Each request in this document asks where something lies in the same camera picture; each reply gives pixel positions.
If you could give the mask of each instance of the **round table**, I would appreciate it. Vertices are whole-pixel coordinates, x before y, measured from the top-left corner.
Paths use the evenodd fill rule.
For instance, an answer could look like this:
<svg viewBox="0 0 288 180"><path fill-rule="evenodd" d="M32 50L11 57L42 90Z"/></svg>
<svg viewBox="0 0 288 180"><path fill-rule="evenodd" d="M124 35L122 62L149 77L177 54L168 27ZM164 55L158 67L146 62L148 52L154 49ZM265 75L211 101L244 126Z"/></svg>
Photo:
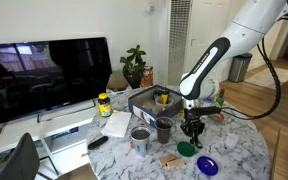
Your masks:
<svg viewBox="0 0 288 180"><path fill-rule="evenodd" d="M128 98L143 88L126 91L123 94L111 95L114 110L129 112ZM97 114L88 131L88 143L102 136L108 118ZM132 115L124 138L109 137L108 141L98 149L88 151L90 164L98 179L269 179L270 155L267 145L255 125L251 121L239 120L225 114L224 122L219 123L207 117L202 118L205 123L203 133L199 136L202 149L190 158L182 157L177 151L177 144L189 142L180 128L184 118L179 115L172 117L175 122L171 131L171 138L167 144L157 141L156 130L151 128L150 149L145 157L136 154L130 146L130 131L144 121ZM237 147L228 150L224 141L228 133L239 137ZM159 163L159 158L175 154L182 158L186 165L168 169ZM200 156L209 156L214 159L219 171L215 176L208 177L196 166Z"/></svg>

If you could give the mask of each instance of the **chair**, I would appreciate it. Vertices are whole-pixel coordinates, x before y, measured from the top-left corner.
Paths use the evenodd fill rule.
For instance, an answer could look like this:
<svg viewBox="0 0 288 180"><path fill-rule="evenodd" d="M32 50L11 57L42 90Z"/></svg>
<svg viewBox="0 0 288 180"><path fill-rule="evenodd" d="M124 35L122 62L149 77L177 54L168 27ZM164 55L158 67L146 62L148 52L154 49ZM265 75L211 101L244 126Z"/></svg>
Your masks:
<svg viewBox="0 0 288 180"><path fill-rule="evenodd" d="M40 159L29 133L25 133L11 154L4 169L0 171L0 180L30 180L38 174L45 179L51 178L38 172Z"/></svg>

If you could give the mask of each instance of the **yellow cap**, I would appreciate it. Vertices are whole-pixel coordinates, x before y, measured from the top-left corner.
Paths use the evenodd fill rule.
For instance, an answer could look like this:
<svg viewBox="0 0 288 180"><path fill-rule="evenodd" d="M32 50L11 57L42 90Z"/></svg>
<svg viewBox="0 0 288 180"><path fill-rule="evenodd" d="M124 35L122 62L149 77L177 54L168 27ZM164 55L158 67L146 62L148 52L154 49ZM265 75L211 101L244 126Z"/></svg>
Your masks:
<svg viewBox="0 0 288 180"><path fill-rule="evenodd" d="M100 95L98 95L98 98L105 99L105 98L107 98L107 94L106 93L101 93Z"/></svg>

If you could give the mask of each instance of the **tv screen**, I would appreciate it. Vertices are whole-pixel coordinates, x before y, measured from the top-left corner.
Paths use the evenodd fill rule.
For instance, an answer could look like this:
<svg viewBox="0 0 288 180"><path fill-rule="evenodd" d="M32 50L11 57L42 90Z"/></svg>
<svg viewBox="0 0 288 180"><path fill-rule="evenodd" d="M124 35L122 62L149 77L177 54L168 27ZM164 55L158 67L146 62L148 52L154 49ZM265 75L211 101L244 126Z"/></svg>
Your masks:
<svg viewBox="0 0 288 180"><path fill-rule="evenodd" d="M111 73L106 38L0 44L0 122L96 98Z"/></svg>

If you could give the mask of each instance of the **blue bowl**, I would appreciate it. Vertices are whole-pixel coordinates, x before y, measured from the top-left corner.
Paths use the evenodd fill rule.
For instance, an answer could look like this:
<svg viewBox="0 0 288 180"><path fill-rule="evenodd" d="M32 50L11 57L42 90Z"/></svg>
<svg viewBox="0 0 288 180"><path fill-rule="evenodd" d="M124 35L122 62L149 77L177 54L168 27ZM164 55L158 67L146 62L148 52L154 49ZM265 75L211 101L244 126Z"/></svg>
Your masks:
<svg viewBox="0 0 288 180"><path fill-rule="evenodd" d="M197 167L207 176L214 176L218 172L216 162L207 156L201 156L197 159Z"/></svg>

